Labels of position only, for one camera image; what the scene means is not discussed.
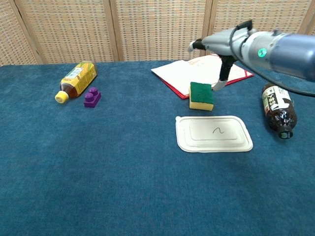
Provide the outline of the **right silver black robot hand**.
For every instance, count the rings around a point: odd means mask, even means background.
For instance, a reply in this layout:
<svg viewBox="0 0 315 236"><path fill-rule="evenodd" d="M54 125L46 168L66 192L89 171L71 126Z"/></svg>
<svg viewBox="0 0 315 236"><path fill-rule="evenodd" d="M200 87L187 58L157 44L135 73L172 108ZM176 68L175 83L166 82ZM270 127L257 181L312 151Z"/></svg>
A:
<svg viewBox="0 0 315 236"><path fill-rule="evenodd" d="M235 27L199 38L189 44L188 52L204 50L213 52L220 57L219 80L214 85L213 90L220 90L226 85L230 70L236 61L244 61L242 46L255 32L255 29L249 30L248 28L239 29Z"/></svg>

